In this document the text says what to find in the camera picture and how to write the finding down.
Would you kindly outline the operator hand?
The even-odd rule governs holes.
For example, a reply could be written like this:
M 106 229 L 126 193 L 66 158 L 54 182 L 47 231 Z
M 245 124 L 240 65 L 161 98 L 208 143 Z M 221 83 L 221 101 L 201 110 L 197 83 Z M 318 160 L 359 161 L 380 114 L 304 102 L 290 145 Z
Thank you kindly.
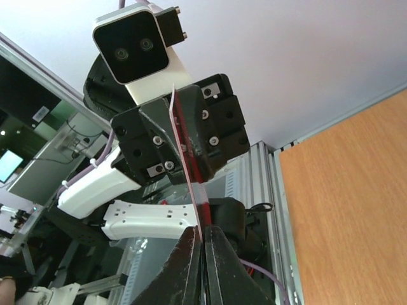
M 0 305 L 15 304 L 16 285 L 11 278 L 1 279 L 0 284 Z

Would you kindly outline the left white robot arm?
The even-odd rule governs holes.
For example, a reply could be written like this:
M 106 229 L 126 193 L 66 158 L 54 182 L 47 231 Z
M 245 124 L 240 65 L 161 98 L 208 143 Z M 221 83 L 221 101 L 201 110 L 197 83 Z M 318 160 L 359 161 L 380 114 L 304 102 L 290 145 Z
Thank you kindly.
M 59 207 L 75 218 L 88 217 L 101 204 L 164 177 L 174 185 L 184 183 L 186 171 L 170 123 L 171 109 L 181 113 L 177 124 L 189 161 L 187 172 L 194 181 L 210 180 L 229 160 L 249 149 L 242 110 L 225 74 L 178 89 L 173 107 L 170 95 L 133 107 L 130 95 L 97 57 L 84 94 L 89 107 L 109 98 L 116 102 L 118 110 L 110 118 L 118 147 L 89 173 L 77 175 L 62 188 Z

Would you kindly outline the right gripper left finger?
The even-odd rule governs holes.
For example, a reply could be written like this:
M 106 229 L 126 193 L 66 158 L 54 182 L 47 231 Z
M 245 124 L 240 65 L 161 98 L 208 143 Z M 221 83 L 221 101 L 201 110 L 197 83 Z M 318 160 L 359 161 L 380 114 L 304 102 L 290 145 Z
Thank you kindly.
M 135 305 L 201 303 L 201 251 L 198 228 L 187 227 L 155 279 L 134 299 Z

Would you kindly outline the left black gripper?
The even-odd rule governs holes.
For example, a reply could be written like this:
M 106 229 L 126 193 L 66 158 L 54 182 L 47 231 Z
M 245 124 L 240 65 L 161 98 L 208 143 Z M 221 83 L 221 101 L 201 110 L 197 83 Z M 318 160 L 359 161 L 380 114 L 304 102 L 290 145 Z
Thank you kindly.
M 227 161 L 246 153 L 250 143 L 237 96 L 226 74 L 215 74 L 177 90 L 203 182 Z M 169 117 L 170 94 L 137 105 L 111 122 L 120 152 L 114 168 L 141 186 L 168 177 L 186 177 Z

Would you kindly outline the red VIP credit card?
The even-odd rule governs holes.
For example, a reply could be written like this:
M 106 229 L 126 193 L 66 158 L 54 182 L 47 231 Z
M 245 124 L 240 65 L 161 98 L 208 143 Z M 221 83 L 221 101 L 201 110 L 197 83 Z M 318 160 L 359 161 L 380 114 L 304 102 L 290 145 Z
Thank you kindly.
M 188 135 L 186 119 L 183 115 L 181 100 L 175 85 L 172 86 L 171 91 L 169 117 L 181 157 L 191 201 L 197 217 L 199 236 L 200 239 L 204 241 L 205 227 L 211 224 L 209 199 Z

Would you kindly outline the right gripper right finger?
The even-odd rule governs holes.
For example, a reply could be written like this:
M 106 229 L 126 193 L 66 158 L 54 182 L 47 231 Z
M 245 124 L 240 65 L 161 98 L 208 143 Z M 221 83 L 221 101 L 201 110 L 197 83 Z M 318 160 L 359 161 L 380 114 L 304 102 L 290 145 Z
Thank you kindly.
M 274 304 L 275 301 L 249 276 L 223 231 L 205 228 L 205 267 L 208 304 Z

